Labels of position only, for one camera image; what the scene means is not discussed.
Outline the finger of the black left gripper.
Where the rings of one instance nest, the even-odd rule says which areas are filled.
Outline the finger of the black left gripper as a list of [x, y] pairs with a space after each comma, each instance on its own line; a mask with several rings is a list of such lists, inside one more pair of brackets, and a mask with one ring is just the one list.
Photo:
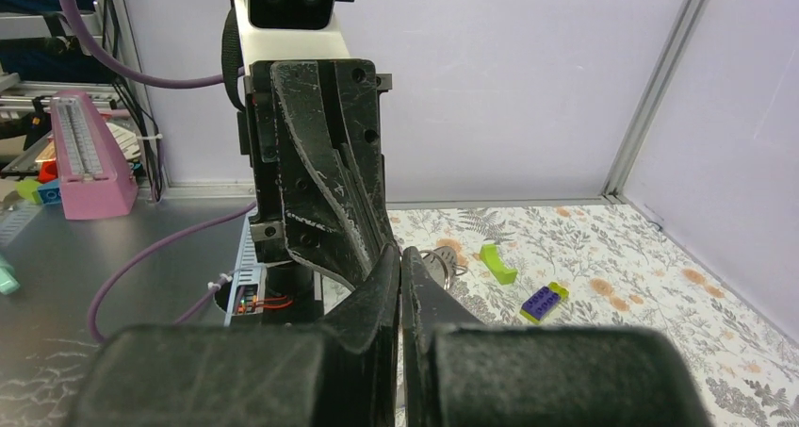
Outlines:
[[344, 225], [353, 211], [343, 154], [349, 138], [332, 68], [273, 68], [285, 247], [296, 262], [338, 281], [343, 275]]
[[353, 211], [344, 225], [347, 244], [343, 275], [366, 275], [382, 247], [394, 241], [385, 204], [380, 142], [380, 104], [374, 64], [338, 61], [336, 82], [342, 119], [349, 138], [343, 154], [347, 194]]

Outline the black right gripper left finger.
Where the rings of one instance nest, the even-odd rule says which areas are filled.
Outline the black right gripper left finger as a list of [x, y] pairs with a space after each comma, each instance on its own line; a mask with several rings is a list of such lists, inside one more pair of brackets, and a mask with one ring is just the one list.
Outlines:
[[252, 327], [141, 325], [98, 353], [72, 426], [390, 426], [400, 253], [322, 319]]

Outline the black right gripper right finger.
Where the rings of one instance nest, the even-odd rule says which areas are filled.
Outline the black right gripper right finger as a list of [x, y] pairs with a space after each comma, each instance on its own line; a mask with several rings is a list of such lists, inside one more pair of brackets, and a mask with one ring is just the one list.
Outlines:
[[411, 426], [708, 426], [681, 355], [640, 327], [479, 322], [401, 258], [405, 413]]

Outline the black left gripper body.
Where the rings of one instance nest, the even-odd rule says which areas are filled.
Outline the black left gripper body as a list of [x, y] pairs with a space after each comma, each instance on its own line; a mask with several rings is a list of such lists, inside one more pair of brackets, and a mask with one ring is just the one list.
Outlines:
[[258, 258], [365, 275], [392, 238], [380, 96], [366, 59], [259, 61], [247, 80]]

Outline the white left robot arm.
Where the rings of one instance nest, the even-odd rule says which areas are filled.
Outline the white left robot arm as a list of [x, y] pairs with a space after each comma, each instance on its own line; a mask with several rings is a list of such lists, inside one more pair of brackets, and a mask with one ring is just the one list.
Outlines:
[[253, 170], [256, 267], [231, 285], [235, 316], [312, 320], [323, 278], [361, 286], [392, 241], [380, 112], [390, 81], [360, 58], [252, 66], [238, 124]]

